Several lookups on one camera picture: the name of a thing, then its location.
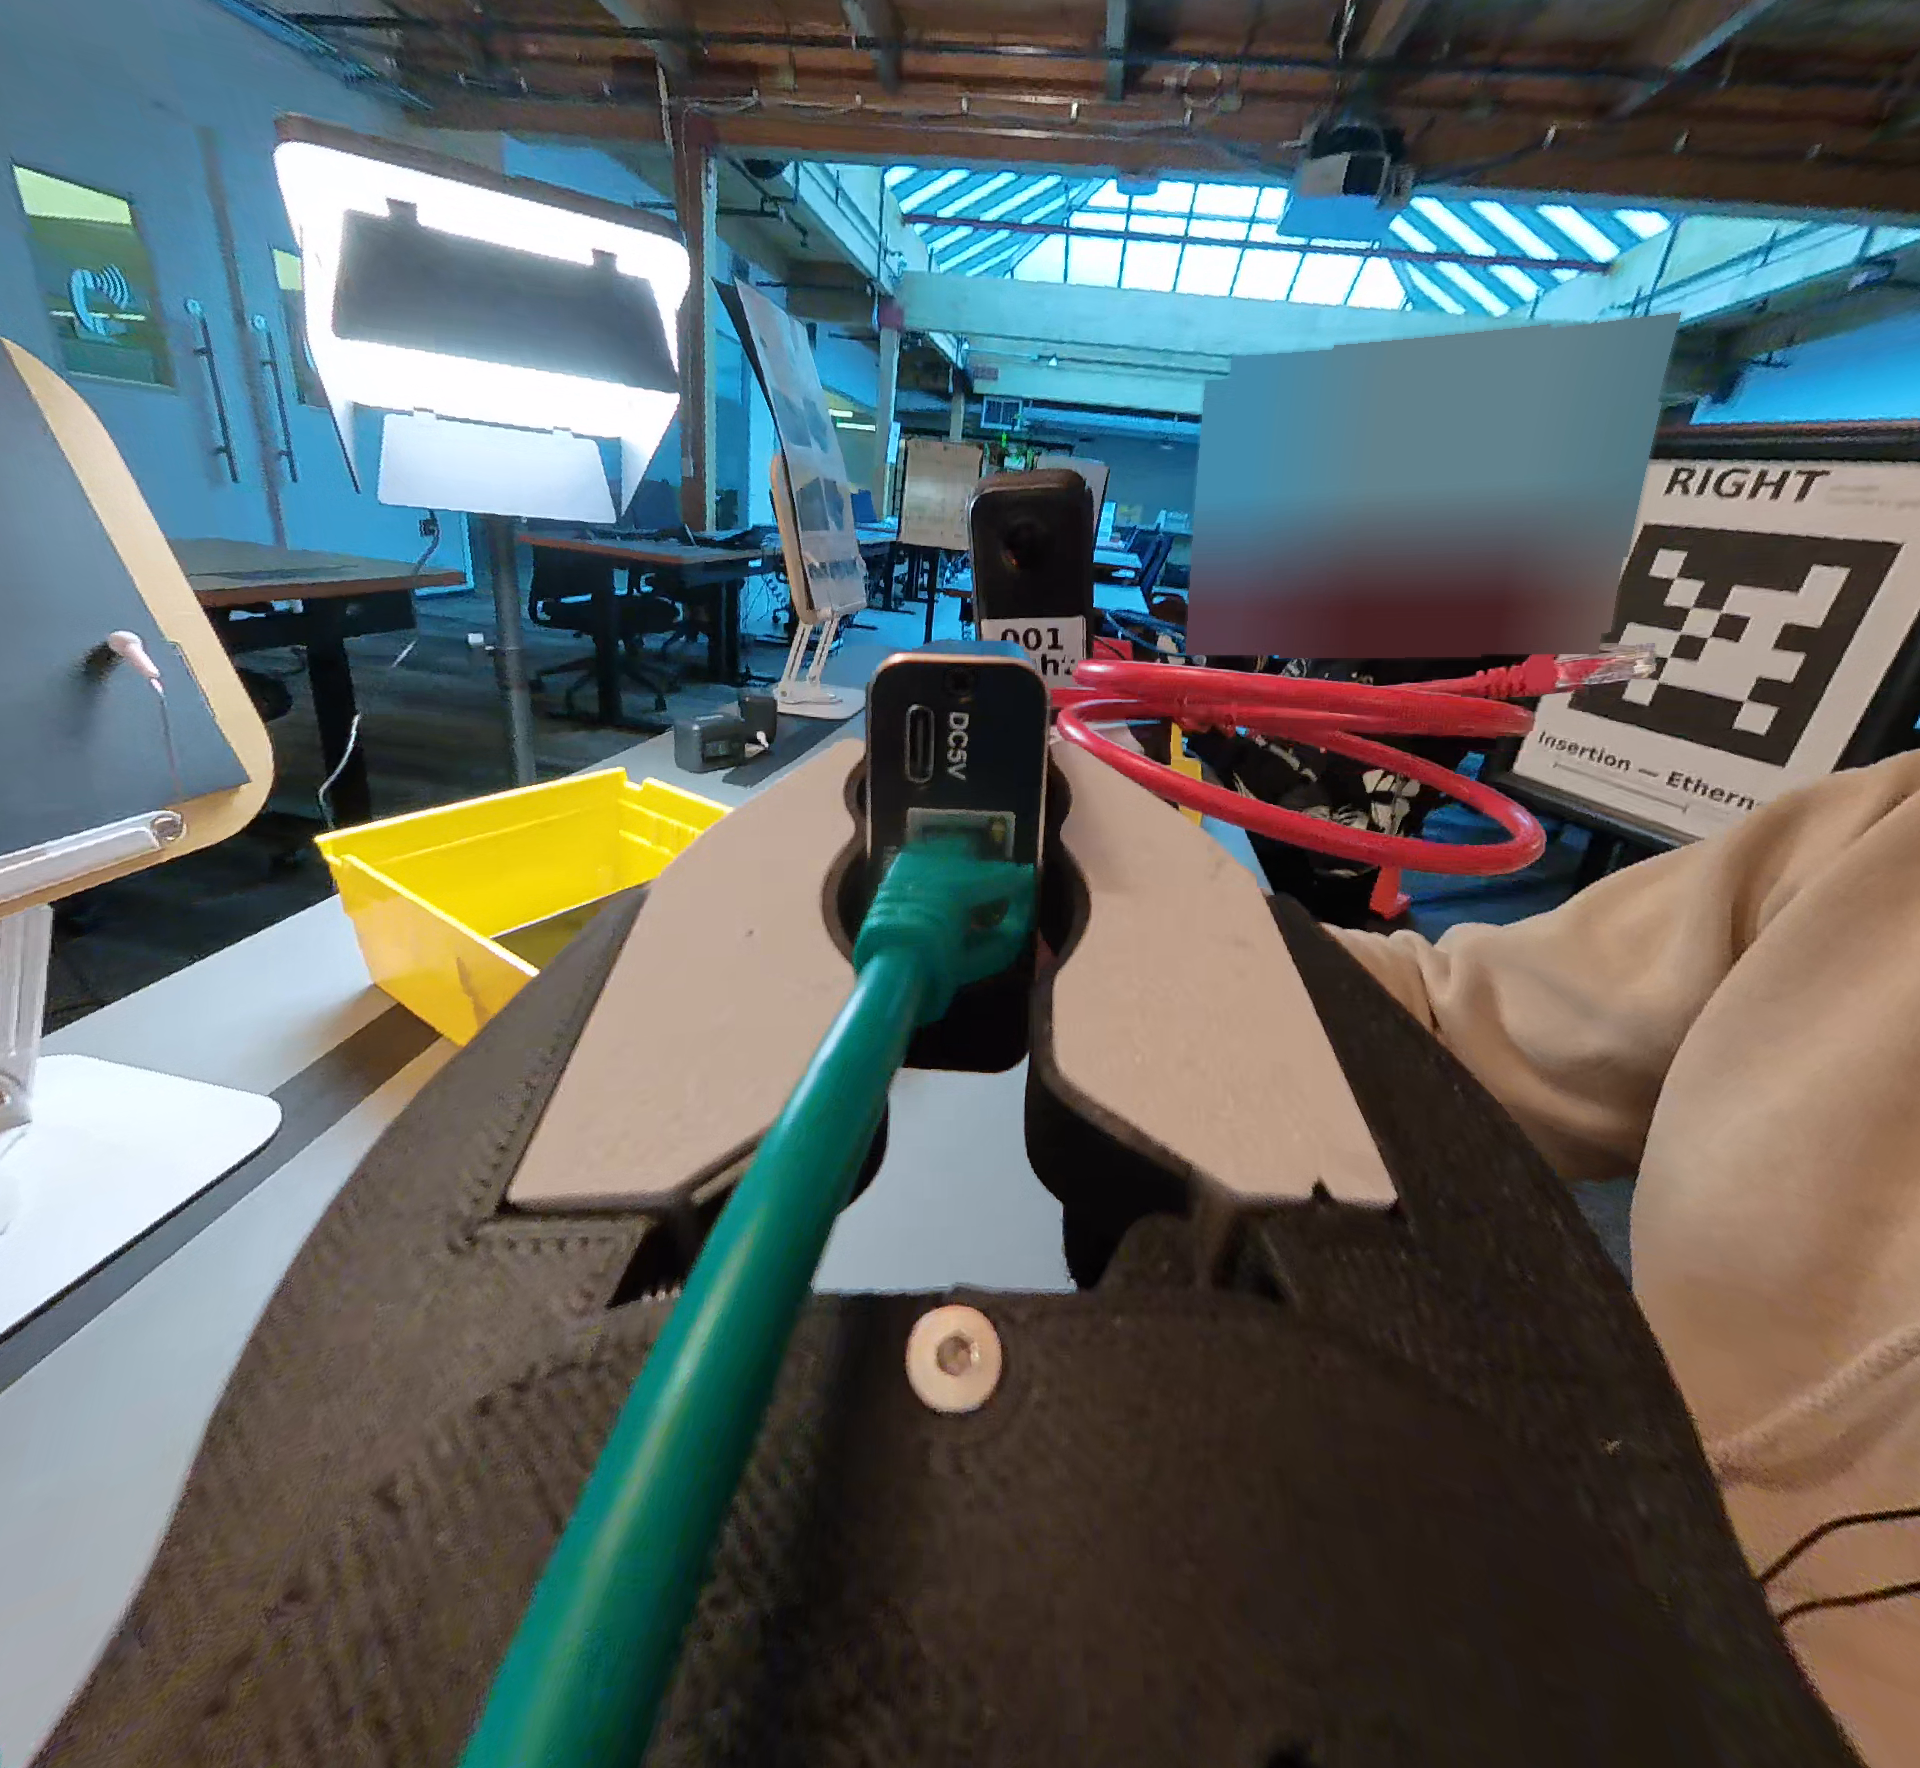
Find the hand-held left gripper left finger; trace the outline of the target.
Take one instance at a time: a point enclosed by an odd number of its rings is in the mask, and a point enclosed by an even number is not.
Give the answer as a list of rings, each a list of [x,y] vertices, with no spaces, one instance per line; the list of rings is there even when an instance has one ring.
[[[855,986],[836,939],[836,868],[862,857],[855,765],[862,741],[823,741],[646,881],[512,1213],[661,1213],[754,1160]]]

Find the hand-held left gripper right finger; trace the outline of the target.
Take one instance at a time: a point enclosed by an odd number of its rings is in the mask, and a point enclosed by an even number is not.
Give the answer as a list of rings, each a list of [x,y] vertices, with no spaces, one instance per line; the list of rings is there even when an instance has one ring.
[[[1056,741],[1075,939],[1039,994],[1039,1077],[1101,1133],[1220,1201],[1401,1189],[1255,879],[1162,792]]]

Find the black ethernet splitter box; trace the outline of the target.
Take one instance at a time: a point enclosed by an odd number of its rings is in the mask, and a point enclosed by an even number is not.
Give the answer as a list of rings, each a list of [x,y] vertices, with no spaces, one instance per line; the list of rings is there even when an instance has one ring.
[[[907,1040],[907,1068],[997,1077],[1027,1055],[1047,829],[1047,688],[1018,645],[889,651],[862,716],[862,906],[907,847],[1018,868],[1011,902],[964,906],[943,956],[954,1003]]]

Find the yellow plastic bin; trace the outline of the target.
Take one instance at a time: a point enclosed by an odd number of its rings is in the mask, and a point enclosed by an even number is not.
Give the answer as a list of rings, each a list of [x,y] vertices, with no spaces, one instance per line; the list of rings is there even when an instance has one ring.
[[[720,815],[669,782],[566,770],[323,829],[323,859],[371,986],[458,1047],[540,970],[506,939],[656,881]]]

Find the person's right forearm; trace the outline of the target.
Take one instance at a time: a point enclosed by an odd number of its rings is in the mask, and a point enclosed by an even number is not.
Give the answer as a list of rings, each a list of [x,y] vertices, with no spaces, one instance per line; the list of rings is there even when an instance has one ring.
[[[1335,932],[1560,1179],[1732,1126],[1914,1126],[1920,761],[1811,782],[1557,916]]]

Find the poster display board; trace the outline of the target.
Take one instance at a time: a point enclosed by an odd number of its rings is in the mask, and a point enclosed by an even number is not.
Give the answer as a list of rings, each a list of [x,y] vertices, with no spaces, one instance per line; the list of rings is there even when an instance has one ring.
[[[754,355],[754,380],[756,380],[756,393],[772,407],[772,438],[783,438],[767,493],[772,493],[783,578],[792,578],[798,634],[792,634],[772,705],[792,718],[855,718],[862,688],[823,684],[823,651],[836,651],[840,624],[862,613],[870,570],[862,570],[852,462],[840,462],[840,429],[823,415],[813,337],[754,280],[716,280],[716,298],[730,307],[730,324]]]

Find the small black device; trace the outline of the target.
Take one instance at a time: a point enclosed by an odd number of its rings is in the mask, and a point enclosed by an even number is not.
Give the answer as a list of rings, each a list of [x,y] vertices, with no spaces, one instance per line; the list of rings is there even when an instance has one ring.
[[[730,705],[669,728],[678,770],[740,770],[740,765],[772,761],[772,741],[783,741],[772,688],[740,688]]]

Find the black office chair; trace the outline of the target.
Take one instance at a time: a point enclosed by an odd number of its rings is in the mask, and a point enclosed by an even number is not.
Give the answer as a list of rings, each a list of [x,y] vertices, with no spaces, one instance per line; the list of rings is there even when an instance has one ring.
[[[669,642],[686,610],[637,565],[587,547],[526,547],[526,624],[587,642],[583,663],[534,670],[526,688],[553,716],[597,728],[661,728],[678,670],[646,651],[646,642]]]

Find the ceiling projector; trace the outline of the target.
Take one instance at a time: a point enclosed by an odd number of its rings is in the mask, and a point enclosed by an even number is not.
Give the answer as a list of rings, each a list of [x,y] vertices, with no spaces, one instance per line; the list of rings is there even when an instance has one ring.
[[[1322,120],[1306,132],[1306,156],[1282,198],[1282,239],[1385,247],[1409,198],[1417,198],[1409,132],[1378,120]]]

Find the studio softbox light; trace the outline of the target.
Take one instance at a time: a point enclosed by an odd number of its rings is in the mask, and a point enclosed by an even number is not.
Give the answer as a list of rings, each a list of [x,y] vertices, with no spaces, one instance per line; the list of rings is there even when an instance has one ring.
[[[534,782],[522,523],[618,530],[686,407],[693,251],[661,212],[416,142],[273,120],[309,346],[371,496],[473,513],[491,544],[512,785]]]

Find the wooden office desk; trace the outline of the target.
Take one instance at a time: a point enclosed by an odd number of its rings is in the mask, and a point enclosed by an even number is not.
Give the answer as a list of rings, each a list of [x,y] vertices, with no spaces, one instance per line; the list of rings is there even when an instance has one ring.
[[[323,815],[367,826],[371,770],[367,770],[367,716],[351,674],[351,642],[416,634],[416,591],[452,591],[470,570],[452,565],[403,565],[403,554],[326,554],[326,547],[273,547],[273,544],[172,544],[189,586],[201,591],[219,642],[233,651],[309,651],[309,688],[323,718]]]

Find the black-framed printed tag sign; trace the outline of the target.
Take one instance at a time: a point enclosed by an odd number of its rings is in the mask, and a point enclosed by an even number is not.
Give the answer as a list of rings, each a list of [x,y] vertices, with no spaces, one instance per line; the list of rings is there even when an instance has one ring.
[[[1633,684],[1543,699],[1505,792],[1633,847],[1690,847],[1751,811],[1914,750],[1920,429],[1701,421],[1646,469],[1614,578]]]

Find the beige hoodie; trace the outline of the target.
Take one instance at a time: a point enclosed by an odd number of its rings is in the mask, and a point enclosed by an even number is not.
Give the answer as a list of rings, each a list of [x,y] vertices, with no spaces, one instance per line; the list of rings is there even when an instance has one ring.
[[[1914,1269],[1914,1116],[1646,1133],[1640,1297],[1764,1610],[1859,1762],[1920,1753]]]

